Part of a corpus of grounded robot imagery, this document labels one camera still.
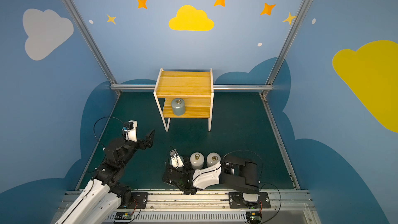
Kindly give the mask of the white tea canister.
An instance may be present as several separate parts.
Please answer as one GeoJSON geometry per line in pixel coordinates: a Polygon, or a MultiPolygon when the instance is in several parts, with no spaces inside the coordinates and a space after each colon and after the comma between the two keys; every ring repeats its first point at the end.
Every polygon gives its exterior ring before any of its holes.
{"type": "Polygon", "coordinates": [[[194,170],[200,170],[204,166],[204,156],[200,152],[195,152],[190,157],[190,163],[194,170]]]}
{"type": "Polygon", "coordinates": [[[221,156],[216,152],[211,152],[206,158],[207,167],[212,167],[221,161],[221,156]]]}

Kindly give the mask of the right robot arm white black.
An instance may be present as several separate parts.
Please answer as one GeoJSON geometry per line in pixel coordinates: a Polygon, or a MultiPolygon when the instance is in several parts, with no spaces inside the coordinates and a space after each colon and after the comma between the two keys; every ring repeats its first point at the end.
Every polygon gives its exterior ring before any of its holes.
{"type": "Polygon", "coordinates": [[[190,159],[172,155],[162,177],[164,183],[186,195],[194,195],[213,185],[226,185],[241,193],[248,203],[258,202],[259,179],[255,162],[231,155],[205,169],[195,169],[190,159]]]}

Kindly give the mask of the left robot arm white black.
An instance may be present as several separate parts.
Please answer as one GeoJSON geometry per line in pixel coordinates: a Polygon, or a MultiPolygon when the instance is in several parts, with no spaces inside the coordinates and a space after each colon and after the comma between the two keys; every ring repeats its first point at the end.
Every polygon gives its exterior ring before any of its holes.
{"type": "Polygon", "coordinates": [[[91,180],[56,223],[101,224],[117,208],[129,205],[131,188],[119,180],[134,154],[153,146],[154,136],[155,130],[151,130],[144,139],[138,139],[135,130],[126,130],[123,138],[113,139],[91,180]]]}

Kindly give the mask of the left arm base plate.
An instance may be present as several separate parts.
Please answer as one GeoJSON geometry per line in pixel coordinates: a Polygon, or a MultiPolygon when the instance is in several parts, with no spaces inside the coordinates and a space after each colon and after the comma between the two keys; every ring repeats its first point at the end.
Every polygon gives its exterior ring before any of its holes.
{"type": "Polygon", "coordinates": [[[121,197],[121,205],[119,206],[119,209],[145,209],[148,203],[148,196],[149,193],[147,192],[128,192],[126,195],[121,197]]]}

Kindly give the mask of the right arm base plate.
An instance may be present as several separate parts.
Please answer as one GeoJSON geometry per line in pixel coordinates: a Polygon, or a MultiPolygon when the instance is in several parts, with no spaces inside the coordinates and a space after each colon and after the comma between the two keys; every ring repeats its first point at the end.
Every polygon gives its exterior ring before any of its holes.
{"type": "Polygon", "coordinates": [[[267,192],[260,192],[256,196],[241,192],[229,192],[230,208],[271,208],[271,202],[267,192]]]}

